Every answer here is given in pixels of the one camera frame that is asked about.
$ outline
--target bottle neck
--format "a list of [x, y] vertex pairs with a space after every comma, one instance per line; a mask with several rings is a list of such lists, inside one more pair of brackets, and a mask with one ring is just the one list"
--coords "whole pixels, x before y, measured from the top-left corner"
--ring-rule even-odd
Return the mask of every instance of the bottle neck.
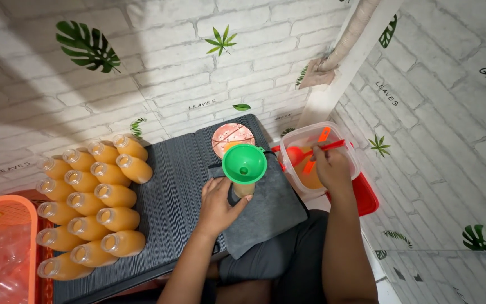
[[77, 184], [82, 180], [82, 172], [77, 170], [70, 170], [65, 173], [65, 183], [67, 184]]
[[116, 135], [112, 142], [116, 148], [125, 148], [129, 144], [129, 138], [125, 135]]
[[41, 262], [37, 269], [37, 274], [41, 278], [49, 279], [58, 274], [60, 269], [61, 262], [57, 258], [51, 258]]
[[80, 192], [73, 192], [67, 197], [67, 205], [78, 208], [84, 205], [85, 197]]
[[120, 238], [117, 234], [106, 235], [100, 242], [100, 248], [105, 252], [114, 252], [119, 246]]
[[104, 151], [104, 143], [94, 141], [87, 145], [87, 151], [91, 155], [100, 155]]
[[41, 218], [49, 218], [57, 213], [57, 204], [55, 202], [44, 202], [37, 208], [37, 214]]
[[41, 230], [37, 234], [37, 244], [41, 246], [48, 246], [52, 243], [54, 243], [57, 239], [57, 230], [53, 228], [46, 228]]
[[95, 196], [98, 198], [108, 198], [112, 193], [112, 186], [109, 184], [99, 184], [95, 187]]
[[119, 168], [128, 168], [130, 165], [132, 165], [132, 156], [128, 154], [119, 155], [116, 158], [116, 164], [119, 166]]
[[74, 163], [80, 159], [80, 151], [69, 149], [63, 152], [63, 160], [67, 163]]
[[90, 259], [91, 250], [87, 245], [78, 245], [71, 251], [71, 261], [82, 264]]
[[55, 165], [56, 162], [53, 160], [52, 157], [45, 157], [45, 156], [39, 158], [36, 164], [37, 168], [43, 171], [52, 170], [55, 167]]
[[108, 166], [105, 163], [96, 162], [91, 165], [90, 171], [94, 176], [103, 176], [106, 174], [107, 169]]
[[47, 177], [38, 181], [35, 189], [42, 194], [46, 194], [52, 192], [55, 187], [56, 187], [56, 182], [50, 177]]
[[97, 213], [97, 222], [102, 225], [110, 224], [113, 221], [114, 214], [112, 208], [102, 208]]
[[84, 218], [73, 218], [67, 226], [67, 230], [75, 235], [84, 233], [85, 229], [87, 229], [87, 222]]

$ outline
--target red ladle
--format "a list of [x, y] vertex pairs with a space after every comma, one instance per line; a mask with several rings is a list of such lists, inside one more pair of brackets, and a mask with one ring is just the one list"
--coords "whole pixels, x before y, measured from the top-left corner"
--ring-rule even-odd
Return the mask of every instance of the red ladle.
[[[330, 149], [340, 148], [345, 144], [346, 144], [346, 140], [340, 140], [322, 146], [321, 149], [322, 151], [327, 151]], [[288, 154], [288, 158], [290, 159], [292, 166], [297, 166], [305, 159], [305, 157], [313, 155], [313, 150], [308, 151], [307, 153], [303, 153], [303, 150], [301, 150], [301, 148], [299, 147], [289, 147], [286, 149], [286, 153]]]

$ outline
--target floral pattern coaster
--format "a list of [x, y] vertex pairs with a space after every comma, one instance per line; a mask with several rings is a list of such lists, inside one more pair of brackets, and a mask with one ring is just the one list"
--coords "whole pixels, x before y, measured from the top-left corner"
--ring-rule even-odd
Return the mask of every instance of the floral pattern coaster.
[[229, 148], [240, 143], [254, 144], [254, 135], [240, 123], [227, 123], [220, 126], [211, 138], [213, 152], [221, 159]]

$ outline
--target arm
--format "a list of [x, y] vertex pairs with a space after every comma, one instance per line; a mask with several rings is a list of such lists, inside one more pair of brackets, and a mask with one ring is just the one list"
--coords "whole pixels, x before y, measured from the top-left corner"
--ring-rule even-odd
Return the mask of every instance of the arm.
[[316, 169], [331, 194], [322, 258], [322, 285], [328, 304], [378, 303], [374, 275], [363, 246], [357, 204], [346, 156], [314, 149]]
[[252, 196], [234, 207], [228, 203], [232, 182], [226, 177], [209, 180], [202, 189], [198, 224], [188, 239], [170, 279], [160, 294], [159, 304], [199, 304], [215, 240], [239, 216]]

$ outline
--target black table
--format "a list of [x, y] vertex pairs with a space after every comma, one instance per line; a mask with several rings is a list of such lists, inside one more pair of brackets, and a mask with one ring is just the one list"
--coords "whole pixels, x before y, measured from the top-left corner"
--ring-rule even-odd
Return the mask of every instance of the black table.
[[[147, 239], [144, 251], [121, 258], [114, 265], [97, 268], [85, 278], [54, 281], [54, 304], [95, 303], [173, 270], [198, 221], [207, 168], [221, 162], [211, 148], [211, 137], [225, 123], [243, 124], [253, 133], [256, 146], [269, 150], [253, 114], [146, 147], [153, 177], [147, 183], [131, 185], [138, 196], [133, 207], [141, 216], [138, 230]], [[221, 234], [212, 259], [225, 255], [226, 243]]]

